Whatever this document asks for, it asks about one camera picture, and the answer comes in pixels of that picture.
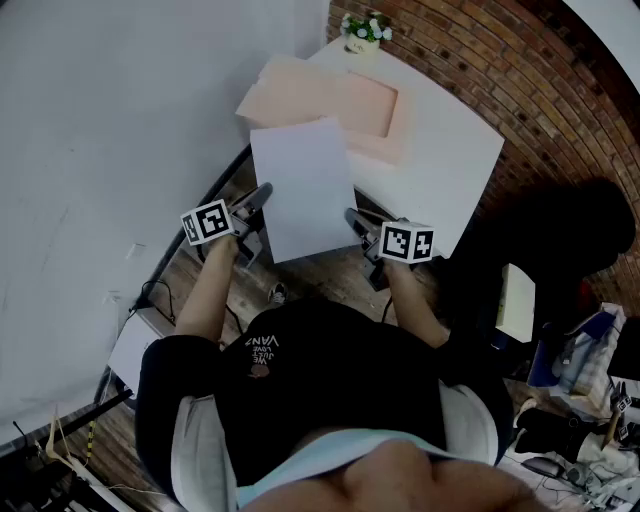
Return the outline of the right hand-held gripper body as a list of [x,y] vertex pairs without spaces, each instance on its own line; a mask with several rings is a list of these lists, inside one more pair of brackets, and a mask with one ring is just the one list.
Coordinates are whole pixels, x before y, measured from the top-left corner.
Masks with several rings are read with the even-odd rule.
[[388,287],[384,261],[395,260],[414,268],[433,257],[434,229],[406,219],[375,224],[368,235],[357,235],[364,252],[364,277],[375,291]]

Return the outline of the potted flower plant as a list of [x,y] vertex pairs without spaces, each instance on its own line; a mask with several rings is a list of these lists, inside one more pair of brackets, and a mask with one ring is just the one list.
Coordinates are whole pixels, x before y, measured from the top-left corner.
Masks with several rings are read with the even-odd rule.
[[389,18],[378,11],[372,11],[362,19],[345,14],[340,31],[346,37],[346,49],[362,55],[375,54],[382,41],[391,41],[393,37]]

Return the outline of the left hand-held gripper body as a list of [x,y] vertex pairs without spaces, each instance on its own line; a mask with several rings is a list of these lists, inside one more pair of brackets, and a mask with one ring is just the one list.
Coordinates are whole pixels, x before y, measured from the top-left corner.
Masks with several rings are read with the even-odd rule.
[[238,241],[239,264],[249,267],[263,250],[260,232],[265,227],[263,208],[248,211],[244,203],[250,192],[228,206],[218,199],[181,216],[183,230],[202,263],[206,260],[203,247],[216,239],[233,235]]

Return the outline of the person's right forearm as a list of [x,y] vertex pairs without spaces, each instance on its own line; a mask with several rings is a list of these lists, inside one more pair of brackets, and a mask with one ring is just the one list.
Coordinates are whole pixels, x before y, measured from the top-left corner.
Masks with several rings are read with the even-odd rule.
[[424,295],[424,288],[407,264],[386,259],[384,272],[389,283],[398,326],[436,349],[449,339]]

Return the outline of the white box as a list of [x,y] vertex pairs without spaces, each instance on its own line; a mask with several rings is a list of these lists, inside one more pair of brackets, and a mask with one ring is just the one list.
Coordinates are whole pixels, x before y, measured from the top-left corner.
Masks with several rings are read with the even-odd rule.
[[520,343],[529,343],[533,336],[535,283],[512,263],[503,267],[502,279],[495,327]]

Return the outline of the white flat board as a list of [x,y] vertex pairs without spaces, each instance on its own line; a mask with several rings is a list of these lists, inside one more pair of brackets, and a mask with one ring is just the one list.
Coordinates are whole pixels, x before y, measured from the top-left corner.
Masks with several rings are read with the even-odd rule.
[[144,317],[135,314],[129,319],[109,357],[108,366],[137,397],[142,358],[147,348],[163,334]]

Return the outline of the white A4 paper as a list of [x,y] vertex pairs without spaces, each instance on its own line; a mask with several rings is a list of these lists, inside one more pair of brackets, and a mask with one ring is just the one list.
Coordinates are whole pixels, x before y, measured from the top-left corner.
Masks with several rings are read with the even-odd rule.
[[250,133],[269,246],[282,263],[357,244],[345,220],[356,206],[344,133],[335,118]]

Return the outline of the blue chair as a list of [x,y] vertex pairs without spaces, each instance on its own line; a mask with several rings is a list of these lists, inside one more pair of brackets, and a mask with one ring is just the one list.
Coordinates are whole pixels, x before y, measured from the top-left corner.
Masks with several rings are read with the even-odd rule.
[[620,306],[604,303],[599,311],[566,333],[547,327],[538,343],[527,384],[599,401],[609,388],[608,368],[625,322]]

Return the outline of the light blue face mask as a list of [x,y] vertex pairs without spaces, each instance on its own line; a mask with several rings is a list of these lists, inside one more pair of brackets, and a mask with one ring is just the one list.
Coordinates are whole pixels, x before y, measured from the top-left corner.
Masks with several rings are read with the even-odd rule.
[[315,439],[256,483],[237,487],[237,506],[243,508],[276,487],[348,465],[388,441],[408,441],[429,455],[453,458],[447,451],[405,432],[374,429],[335,431]]

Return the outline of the person's left forearm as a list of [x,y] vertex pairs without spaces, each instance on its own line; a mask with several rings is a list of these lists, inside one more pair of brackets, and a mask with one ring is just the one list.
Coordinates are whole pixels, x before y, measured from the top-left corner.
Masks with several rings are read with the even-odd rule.
[[234,236],[225,235],[214,241],[176,320],[175,335],[201,337],[214,343],[220,341],[237,254]]

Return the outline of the person's black t-shirt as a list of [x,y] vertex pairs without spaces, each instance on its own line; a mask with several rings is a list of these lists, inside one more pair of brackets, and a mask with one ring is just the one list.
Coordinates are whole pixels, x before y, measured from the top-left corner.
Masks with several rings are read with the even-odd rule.
[[453,457],[494,464],[513,414],[475,342],[432,348],[402,328],[325,299],[259,314],[226,348],[171,335],[145,351],[139,457],[183,507],[236,503],[315,439],[340,430],[415,435]]

